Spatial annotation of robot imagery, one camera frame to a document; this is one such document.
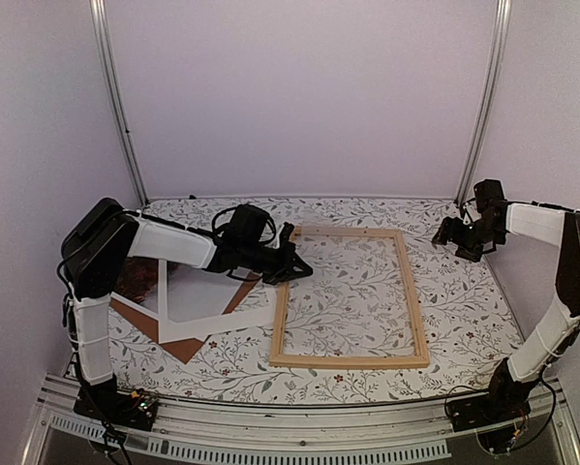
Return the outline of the white photo mat board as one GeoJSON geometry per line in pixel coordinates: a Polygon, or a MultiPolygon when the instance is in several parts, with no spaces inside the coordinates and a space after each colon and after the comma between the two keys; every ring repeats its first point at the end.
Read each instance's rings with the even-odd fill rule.
{"type": "Polygon", "coordinates": [[[223,314],[185,323],[170,321],[167,302],[167,263],[167,261],[160,261],[159,265],[158,338],[160,343],[165,344],[186,339],[202,341],[211,334],[251,326],[265,326],[273,321],[277,290],[260,282],[243,281],[241,281],[243,285],[240,290],[230,302],[229,309],[223,314]],[[238,311],[236,306],[244,303],[247,299],[246,296],[241,296],[239,293],[245,292],[250,295],[253,291],[262,291],[264,302],[253,308],[238,311]]]}

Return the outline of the photo with white border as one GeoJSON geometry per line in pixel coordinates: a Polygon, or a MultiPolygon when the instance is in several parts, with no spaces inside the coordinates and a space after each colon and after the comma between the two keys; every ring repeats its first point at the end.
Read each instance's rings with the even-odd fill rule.
{"type": "MultiPolygon", "coordinates": [[[[114,292],[153,314],[159,313],[159,265],[154,259],[129,258],[114,292]]],[[[243,283],[224,274],[181,263],[167,263],[168,319],[185,323],[223,314],[243,283]]]]}

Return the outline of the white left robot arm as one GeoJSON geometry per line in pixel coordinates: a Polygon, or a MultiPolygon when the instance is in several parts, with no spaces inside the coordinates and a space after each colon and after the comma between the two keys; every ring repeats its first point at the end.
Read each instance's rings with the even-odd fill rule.
{"type": "Polygon", "coordinates": [[[56,272],[67,287],[63,322],[74,326],[78,375],[92,386],[84,399],[101,419],[117,419],[124,410],[121,395],[105,385],[114,379],[107,319],[111,294],[129,258],[184,264],[227,277],[245,268],[268,285],[312,275],[290,239],[292,224],[278,229],[268,212],[247,203],[225,212],[230,217],[225,224],[205,230],[102,198],[62,242],[56,272]]]}

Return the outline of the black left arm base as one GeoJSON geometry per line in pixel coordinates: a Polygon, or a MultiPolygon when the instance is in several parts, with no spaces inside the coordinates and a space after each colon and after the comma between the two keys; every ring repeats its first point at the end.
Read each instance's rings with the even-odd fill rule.
{"type": "Polygon", "coordinates": [[[158,412],[158,395],[143,388],[121,392],[116,377],[90,385],[79,380],[80,389],[74,412],[80,416],[97,419],[112,425],[151,431],[158,412]]]}

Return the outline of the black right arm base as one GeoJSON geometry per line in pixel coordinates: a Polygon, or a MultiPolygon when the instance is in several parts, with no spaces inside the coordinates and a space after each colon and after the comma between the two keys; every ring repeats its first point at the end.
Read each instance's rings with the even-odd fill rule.
{"type": "Polygon", "coordinates": [[[507,363],[505,358],[496,367],[485,394],[445,402],[444,412],[455,432],[521,418],[531,412],[529,396],[539,379],[515,381],[507,363]]]}

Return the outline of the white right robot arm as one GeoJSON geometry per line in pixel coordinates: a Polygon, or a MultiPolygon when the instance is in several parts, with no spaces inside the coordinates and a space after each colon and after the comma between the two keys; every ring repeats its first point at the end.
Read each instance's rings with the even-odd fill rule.
{"type": "Polygon", "coordinates": [[[507,234],[522,235],[559,249],[553,298],[524,344],[505,362],[514,383],[533,383],[540,369],[561,356],[563,343],[580,328],[580,210],[554,205],[489,201],[477,218],[446,217],[432,238],[435,245],[453,243],[456,256],[478,262],[507,234]]]}

